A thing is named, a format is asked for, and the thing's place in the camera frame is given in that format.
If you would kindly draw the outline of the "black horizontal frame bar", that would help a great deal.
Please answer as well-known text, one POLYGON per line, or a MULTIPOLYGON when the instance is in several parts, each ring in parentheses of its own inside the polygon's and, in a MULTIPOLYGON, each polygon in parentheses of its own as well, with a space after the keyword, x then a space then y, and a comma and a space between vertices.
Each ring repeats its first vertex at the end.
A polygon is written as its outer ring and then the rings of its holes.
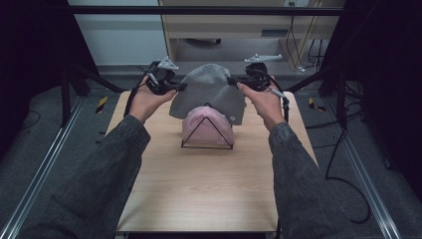
POLYGON ((117 15, 268 15, 340 16, 342 8, 231 7, 231 6, 82 6, 67 7, 74 14, 117 15))

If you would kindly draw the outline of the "yellow black striped tape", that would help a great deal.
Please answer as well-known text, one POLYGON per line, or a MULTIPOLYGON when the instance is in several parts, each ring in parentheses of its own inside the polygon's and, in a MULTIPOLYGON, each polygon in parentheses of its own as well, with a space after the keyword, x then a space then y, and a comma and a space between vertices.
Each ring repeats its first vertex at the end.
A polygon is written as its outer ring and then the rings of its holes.
POLYGON ((99 104, 98 104, 98 106, 96 108, 96 114, 100 114, 103 111, 107 99, 108 99, 108 97, 102 97, 100 99, 99 104))
POLYGON ((315 104, 315 101, 314 101, 313 98, 309 98, 309 107, 310 107, 310 109, 314 109, 314 110, 317 110, 319 112, 325 112, 326 111, 325 107, 319 107, 319 106, 317 106, 315 104))

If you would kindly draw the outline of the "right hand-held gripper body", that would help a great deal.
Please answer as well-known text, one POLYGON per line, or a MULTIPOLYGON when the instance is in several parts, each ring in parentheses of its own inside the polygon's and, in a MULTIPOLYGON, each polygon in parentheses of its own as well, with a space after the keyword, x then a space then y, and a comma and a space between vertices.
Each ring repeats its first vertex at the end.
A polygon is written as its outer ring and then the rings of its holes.
POLYGON ((268 74, 268 68, 265 65, 266 61, 281 60, 282 55, 259 55, 255 54, 253 57, 245 60, 248 66, 245 68, 247 75, 246 85, 254 91, 262 92, 271 85, 273 78, 268 74))

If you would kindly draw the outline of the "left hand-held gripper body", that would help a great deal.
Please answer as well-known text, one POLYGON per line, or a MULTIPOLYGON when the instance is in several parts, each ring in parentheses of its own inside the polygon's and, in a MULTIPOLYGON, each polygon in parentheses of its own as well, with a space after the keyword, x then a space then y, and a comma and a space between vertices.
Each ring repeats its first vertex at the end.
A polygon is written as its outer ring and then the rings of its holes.
POLYGON ((172 78, 178 70, 179 68, 168 57, 153 61, 145 71, 148 76, 146 85, 155 95, 163 96, 167 93, 167 89, 170 89, 168 87, 170 84, 176 84, 172 78))

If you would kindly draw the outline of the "dark curtain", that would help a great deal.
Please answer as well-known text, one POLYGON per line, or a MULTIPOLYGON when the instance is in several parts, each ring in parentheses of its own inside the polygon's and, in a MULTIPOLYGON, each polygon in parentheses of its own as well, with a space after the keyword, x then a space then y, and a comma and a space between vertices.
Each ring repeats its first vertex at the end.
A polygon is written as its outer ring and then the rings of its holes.
POLYGON ((387 158, 422 201, 422 0, 345 0, 325 61, 363 84, 387 158))
POLYGON ((0 0, 0 159, 30 100, 57 87, 61 71, 98 69, 68 0, 0 0))

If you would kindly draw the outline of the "person's left hand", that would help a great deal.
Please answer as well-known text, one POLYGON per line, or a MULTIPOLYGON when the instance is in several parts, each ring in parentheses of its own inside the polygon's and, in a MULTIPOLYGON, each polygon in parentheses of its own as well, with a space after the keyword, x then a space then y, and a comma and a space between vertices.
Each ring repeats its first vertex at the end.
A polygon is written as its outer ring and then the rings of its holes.
POLYGON ((139 84, 128 111, 141 123, 145 123, 161 105, 172 100, 177 94, 172 90, 162 96, 155 95, 145 84, 146 81, 147 78, 144 78, 139 84))

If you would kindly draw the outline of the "aluminium floor rail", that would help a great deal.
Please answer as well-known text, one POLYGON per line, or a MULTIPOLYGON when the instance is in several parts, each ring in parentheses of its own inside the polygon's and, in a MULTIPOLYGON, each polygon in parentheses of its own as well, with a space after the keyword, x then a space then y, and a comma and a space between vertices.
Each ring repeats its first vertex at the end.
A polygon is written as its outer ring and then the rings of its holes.
POLYGON ((368 171, 366 170, 356 147, 354 146, 347 130, 342 126, 335 128, 340 135, 340 142, 343 144, 347 154, 348 162, 352 168, 358 188, 367 202, 369 214, 375 219, 384 239, 402 239, 402 236, 392 219, 384 200, 368 171))
POLYGON ((60 128, 54 141, 43 158, 41 165, 36 171, 32 181, 27 187, 14 213, 0 232, 0 239, 15 239, 25 222, 35 200, 37 199, 46 178, 48 177, 58 155, 60 154, 74 124, 80 114, 81 108, 86 101, 86 97, 76 97, 76 101, 71 109, 68 121, 60 128))

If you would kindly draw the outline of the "white cabinet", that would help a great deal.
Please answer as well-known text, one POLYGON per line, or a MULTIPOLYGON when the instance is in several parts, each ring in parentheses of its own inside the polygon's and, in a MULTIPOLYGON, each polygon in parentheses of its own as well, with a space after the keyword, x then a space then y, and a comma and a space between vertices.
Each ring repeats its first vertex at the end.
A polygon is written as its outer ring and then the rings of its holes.
POLYGON ((97 65, 140 65, 167 56, 159 15, 76 14, 97 65))

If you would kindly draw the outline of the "black metal stand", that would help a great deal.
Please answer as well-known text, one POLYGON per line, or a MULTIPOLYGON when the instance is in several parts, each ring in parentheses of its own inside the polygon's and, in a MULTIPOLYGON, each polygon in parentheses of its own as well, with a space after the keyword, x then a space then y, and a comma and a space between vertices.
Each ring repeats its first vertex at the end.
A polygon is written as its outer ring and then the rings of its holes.
POLYGON ((326 67, 317 73, 307 77, 301 82, 287 88, 287 92, 295 93, 305 86, 322 80, 319 87, 319 94, 322 97, 330 96, 336 91, 336 119, 343 129, 347 128, 346 108, 345 108, 345 73, 339 67, 326 67))
POLYGON ((105 80, 100 76, 99 73, 89 71, 82 66, 70 65, 64 67, 60 73, 61 80, 61 94, 62 94, 62 123, 61 127, 64 127, 71 118, 71 95, 70 87, 73 87, 78 96, 87 96, 91 91, 88 86, 86 79, 93 80, 108 90, 114 93, 124 92, 123 88, 120 88, 111 82, 105 80))

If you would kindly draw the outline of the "grey beanie hat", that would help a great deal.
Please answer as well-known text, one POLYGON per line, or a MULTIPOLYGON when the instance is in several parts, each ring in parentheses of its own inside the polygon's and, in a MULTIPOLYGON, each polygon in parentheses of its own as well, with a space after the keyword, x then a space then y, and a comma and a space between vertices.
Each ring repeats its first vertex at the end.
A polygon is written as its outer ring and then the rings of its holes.
POLYGON ((228 69, 207 64, 194 69, 182 80, 186 88, 173 99, 169 114, 185 119, 189 112, 198 107, 210 105, 224 115, 230 124, 241 125, 245 112, 245 97, 236 87, 230 86, 228 69))

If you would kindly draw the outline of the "person's right hand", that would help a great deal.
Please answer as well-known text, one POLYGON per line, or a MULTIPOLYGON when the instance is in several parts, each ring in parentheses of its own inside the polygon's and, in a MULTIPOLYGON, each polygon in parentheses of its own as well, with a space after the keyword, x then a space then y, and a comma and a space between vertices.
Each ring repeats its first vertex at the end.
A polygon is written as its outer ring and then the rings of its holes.
POLYGON ((257 114, 263 119, 267 130, 271 130, 278 123, 286 121, 282 112, 281 99, 274 93, 276 89, 274 84, 271 84, 262 92, 254 91, 245 85, 240 85, 238 89, 252 102, 257 114))

